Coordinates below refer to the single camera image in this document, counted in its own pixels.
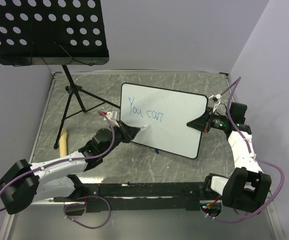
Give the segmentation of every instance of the perforated metal panel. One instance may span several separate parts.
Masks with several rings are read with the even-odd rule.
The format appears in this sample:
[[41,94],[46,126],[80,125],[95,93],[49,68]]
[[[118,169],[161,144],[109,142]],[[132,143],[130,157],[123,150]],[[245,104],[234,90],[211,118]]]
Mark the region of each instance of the perforated metal panel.
[[108,60],[100,0],[0,0],[1,64]]

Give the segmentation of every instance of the white wall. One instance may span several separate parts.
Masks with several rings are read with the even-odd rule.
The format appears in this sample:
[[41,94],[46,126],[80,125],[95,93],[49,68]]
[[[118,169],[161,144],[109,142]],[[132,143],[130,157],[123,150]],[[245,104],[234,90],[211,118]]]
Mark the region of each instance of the white wall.
[[47,66],[0,65],[0,178],[15,161],[29,159],[51,79]]
[[[268,0],[102,0],[110,61],[73,72],[229,73]],[[50,66],[54,72],[60,66]]]
[[[275,205],[289,239],[289,1],[270,0],[229,77],[241,76],[235,100],[248,105],[255,152],[281,166],[284,187]],[[270,167],[273,190],[279,174]]]

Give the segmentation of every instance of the marble surface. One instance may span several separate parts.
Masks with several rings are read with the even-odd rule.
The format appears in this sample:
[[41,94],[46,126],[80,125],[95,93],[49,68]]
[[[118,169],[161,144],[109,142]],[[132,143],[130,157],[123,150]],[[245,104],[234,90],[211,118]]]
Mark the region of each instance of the marble surface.
[[[120,104],[122,83],[137,83],[166,89],[207,95],[218,94],[227,88],[226,76],[211,73],[174,72],[93,72],[72,74],[77,85],[86,91]],[[66,75],[57,73],[54,87],[47,105],[43,125],[35,148],[32,162],[38,163],[58,158],[59,150],[53,148],[61,118],[68,99],[65,86],[69,84]],[[80,93],[86,109],[101,101]],[[229,94],[223,98],[226,103]],[[113,109],[104,104],[90,112],[79,113],[65,121],[68,132],[68,154],[78,150],[94,136],[97,130],[108,125],[97,111]],[[77,99],[73,96],[68,114],[79,111]],[[199,154],[196,159],[155,150],[135,143],[121,143],[98,167],[77,174],[83,183],[151,183],[151,182],[202,182],[209,173],[229,176],[234,170],[231,148],[223,132],[211,129],[202,135]]]

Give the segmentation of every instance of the whiteboard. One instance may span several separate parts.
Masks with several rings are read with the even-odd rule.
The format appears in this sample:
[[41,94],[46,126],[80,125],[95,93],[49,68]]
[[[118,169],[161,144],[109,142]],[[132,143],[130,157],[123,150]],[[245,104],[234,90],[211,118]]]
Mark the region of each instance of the whiteboard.
[[134,143],[194,159],[202,133],[187,126],[206,111],[205,95],[124,83],[121,86],[120,120],[142,127]]

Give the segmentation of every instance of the black music stand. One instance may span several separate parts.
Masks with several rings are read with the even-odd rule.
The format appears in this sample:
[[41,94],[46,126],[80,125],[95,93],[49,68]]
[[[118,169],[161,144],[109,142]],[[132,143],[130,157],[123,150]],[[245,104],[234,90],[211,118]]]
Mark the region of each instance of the black music stand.
[[[103,65],[109,61],[100,0],[0,0],[0,63],[15,67],[62,65],[70,86],[54,149],[65,120],[104,103],[118,105],[74,83],[67,65]],[[102,101],[86,109],[79,92]],[[81,107],[67,116],[72,95]]]

